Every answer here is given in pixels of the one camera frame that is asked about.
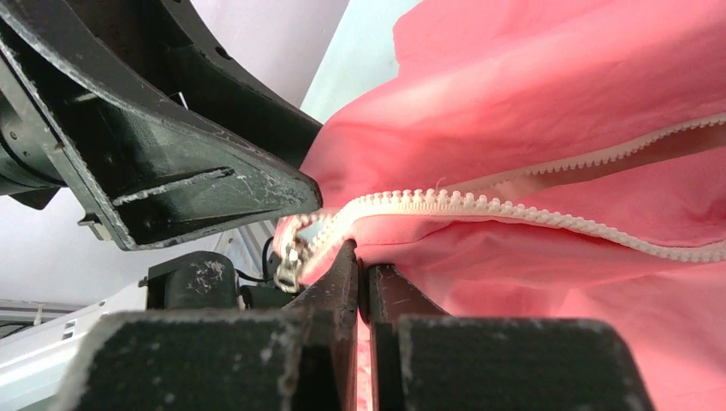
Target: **zipper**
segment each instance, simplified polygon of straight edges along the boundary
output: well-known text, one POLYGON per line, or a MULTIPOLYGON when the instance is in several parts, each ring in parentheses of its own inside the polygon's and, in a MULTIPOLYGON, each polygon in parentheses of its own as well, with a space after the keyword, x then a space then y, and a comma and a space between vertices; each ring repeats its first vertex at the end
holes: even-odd
POLYGON ((426 191, 404 190, 375 193, 361 196, 348 202, 335 215, 322 212, 293 216, 281 234, 283 262, 275 275, 276 285, 283 291, 294 293, 300 289, 299 279, 314 267, 328 250, 339 246, 346 240, 346 234, 359 219, 374 216, 417 215, 432 217, 500 217, 518 219, 522 222, 540 226, 568 229, 585 235, 604 238, 625 247, 665 259, 682 262, 707 263, 726 259, 726 241, 703 247, 663 247, 642 241, 618 229, 561 214, 557 211, 538 210, 512 201, 502 202, 499 198, 488 199, 485 195, 462 194, 456 188, 469 188, 473 191, 506 182, 518 176, 555 173, 563 170, 576 170, 607 164, 632 156, 649 145, 669 135, 681 131, 713 127, 726 123, 726 114, 709 116, 697 121, 685 122, 665 128, 627 143, 608 149, 591 152, 556 162, 539 164, 533 167, 487 176, 471 182, 448 186, 448 189, 426 191), (311 241, 305 241, 298 233, 312 223, 323 222, 324 227, 311 241))

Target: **pink garment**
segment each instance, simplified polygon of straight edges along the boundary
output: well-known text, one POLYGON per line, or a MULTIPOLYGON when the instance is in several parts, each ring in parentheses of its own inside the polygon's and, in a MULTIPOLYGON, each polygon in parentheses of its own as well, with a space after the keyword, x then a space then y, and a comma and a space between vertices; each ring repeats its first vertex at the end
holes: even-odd
MULTIPOLYGON (((591 169, 494 188, 482 177, 726 120, 725 33, 722 0, 425 0, 394 29, 399 76, 335 114, 302 170, 329 208, 448 187, 591 219, 653 245, 723 250, 722 126, 591 169)), ((663 259, 507 218, 368 217, 346 237, 368 265, 396 264, 455 315, 605 320, 633 350, 661 411, 726 403, 724 262, 663 259)))

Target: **zipper pull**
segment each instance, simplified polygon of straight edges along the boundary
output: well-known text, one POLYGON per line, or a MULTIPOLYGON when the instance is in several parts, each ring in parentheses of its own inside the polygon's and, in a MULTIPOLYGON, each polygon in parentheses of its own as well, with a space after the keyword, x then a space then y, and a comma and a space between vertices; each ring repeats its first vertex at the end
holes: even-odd
POLYGON ((300 291, 300 275, 310 257, 307 241, 296 236, 284 246, 282 262, 275 272, 275 285, 286 293, 300 291))

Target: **light blue surface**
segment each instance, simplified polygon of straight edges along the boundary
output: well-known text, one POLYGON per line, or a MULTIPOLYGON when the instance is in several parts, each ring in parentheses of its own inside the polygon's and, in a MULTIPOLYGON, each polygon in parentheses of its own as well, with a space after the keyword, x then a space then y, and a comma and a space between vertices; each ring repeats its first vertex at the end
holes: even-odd
POLYGON ((398 74, 393 25, 420 0, 350 0, 301 109, 326 122, 398 74))

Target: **zipper teeth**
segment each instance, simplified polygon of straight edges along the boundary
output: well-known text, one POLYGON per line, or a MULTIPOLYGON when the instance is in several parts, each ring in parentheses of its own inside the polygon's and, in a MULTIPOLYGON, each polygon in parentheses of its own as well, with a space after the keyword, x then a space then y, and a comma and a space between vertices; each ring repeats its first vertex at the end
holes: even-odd
MULTIPOLYGON (((610 149, 539 164, 512 172, 505 172, 501 175, 493 176, 493 181, 487 182, 480 188, 494 186, 519 176, 535 176, 562 170, 584 169, 585 167, 607 164, 629 157, 669 135, 688 129, 713 127, 724 124, 726 124, 726 114, 718 114, 692 122, 684 122, 610 149)), ((456 188, 459 186, 459 184, 454 184, 451 187, 456 188)), ((320 257, 320 250, 324 249, 324 247, 336 245, 330 244, 331 241, 338 240, 340 242, 344 240, 343 236, 357 219, 409 213, 429 216, 516 218, 553 228, 570 229, 587 235, 595 235, 625 247, 666 259, 705 263, 726 258, 726 250, 724 249, 712 250, 708 249, 709 246, 706 246, 701 247, 702 250, 692 250, 683 247, 656 246, 605 224, 597 223, 593 220, 585 220, 583 217, 573 217, 570 214, 562 215, 556 211, 538 210, 535 207, 527 208, 523 204, 514 205, 511 201, 502 203, 500 199, 488 200, 484 195, 476 198, 472 193, 461 195, 459 191, 454 191, 449 195, 445 189, 438 192, 434 189, 428 189, 426 191, 419 189, 415 191, 405 190, 368 194, 351 200, 335 215, 313 213, 294 216, 286 228, 285 233, 283 233, 283 240, 295 238, 300 229, 305 228, 311 223, 318 221, 324 223, 323 229, 308 244, 312 253, 312 260, 308 262, 309 264, 306 264, 306 267, 309 268, 315 265, 315 260, 320 257)))

